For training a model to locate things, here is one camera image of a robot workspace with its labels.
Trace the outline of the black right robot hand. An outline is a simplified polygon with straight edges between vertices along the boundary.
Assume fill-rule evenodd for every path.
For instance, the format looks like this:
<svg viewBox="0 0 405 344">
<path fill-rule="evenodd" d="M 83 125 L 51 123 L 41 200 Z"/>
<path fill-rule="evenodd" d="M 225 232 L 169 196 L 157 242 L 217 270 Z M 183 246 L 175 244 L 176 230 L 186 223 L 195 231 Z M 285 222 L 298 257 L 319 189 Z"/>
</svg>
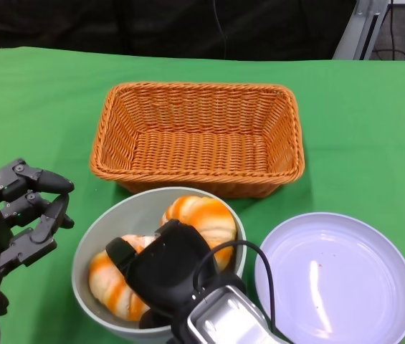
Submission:
<svg viewBox="0 0 405 344">
<path fill-rule="evenodd" d="M 105 248 L 114 273 L 105 306 L 145 328 L 169 323 L 175 333 L 189 331 L 190 314 L 208 307 L 210 295 L 226 286 L 245 292 L 242 279 L 221 271 L 215 258 L 234 246 L 210 248 L 194 227 L 178 220 L 165 223 L 149 244 L 117 237 Z"/>
</svg>

